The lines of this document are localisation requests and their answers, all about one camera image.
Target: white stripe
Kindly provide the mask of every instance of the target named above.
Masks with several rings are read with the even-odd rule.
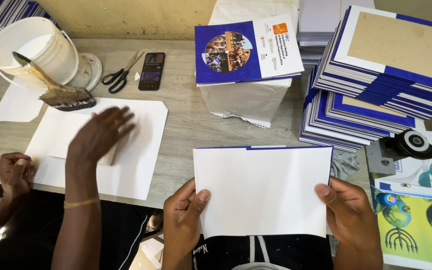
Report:
[[[255,236],[249,236],[249,262],[255,262]]]
[[[265,239],[261,235],[258,235],[258,240],[259,240],[259,244],[261,245],[264,262],[269,262],[269,256],[268,256],[268,251],[266,249]]]
[[[129,255],[131,254],[131,249],[133,248],[133,245],[135,244],[136,240],[138,239],[139,235],[141,234],[141,231],[143,230],[143,225],[145,224],[146,220],[148,219],[148,215],[146,215],[146,218],[144,219],[144,221],[141,223],[141,229],[139,229],[139,233],[138,236],[136,236],[136,238],[134,239],[134,241],[132,242],[131,247],[129,248],[129,253],[126,256],[126,259],[124,259],[123,263],[121,264],[121,266],[119,267],[118,270],[121,270],[121,267],[123,267],[124,263],[126,262],[126,260],[129,258]]]

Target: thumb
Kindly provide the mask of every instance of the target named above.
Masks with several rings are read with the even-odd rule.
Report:
[[[325,203],[335,215],[346,215],[351,212],[351,208],[338,195],[338,193],[326,184],[317,184],[315,191],[319,199]]]
[[[23,172],[26,169],[26,159],[20,159],[16,162],[15,166],[11,170],[9,181],[15,183],[20,180],[23,176]]]
[[[189,221],[190,223],[198,222],[199,216],[206,208],[208,204],[209,197],[211,193],[206,189],[201,190],[191,201],[188,210],[183,215],[183,219]]]

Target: glue brush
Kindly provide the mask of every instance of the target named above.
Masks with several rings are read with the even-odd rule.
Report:
[[[65,112],[86,109],[96,105],[95,98],[86,88],[59,84],[24,55],[15,51],[12,52],[12,55],[27,72],[43,81],[47,86],[46,93],[39,97],[47,105]]]

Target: white plastic bucket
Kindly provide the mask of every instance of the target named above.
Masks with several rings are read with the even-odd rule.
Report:
[[[33,89],[47,88],[16,62],[12,52],[19,52],[57,83],[85,87],[91,79],[91,67],[63,34],[50,20],[42,17],[25,18],[10,24],[0,32],[0,75],[16,85],[1,71],[23,79]]]

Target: smartphone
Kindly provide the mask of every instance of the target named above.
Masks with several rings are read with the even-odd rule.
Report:
[[[146,53],[142,66],[141,79],[138,89],[141,91],[159,90],[161,75],[163,74],[164,52]]]

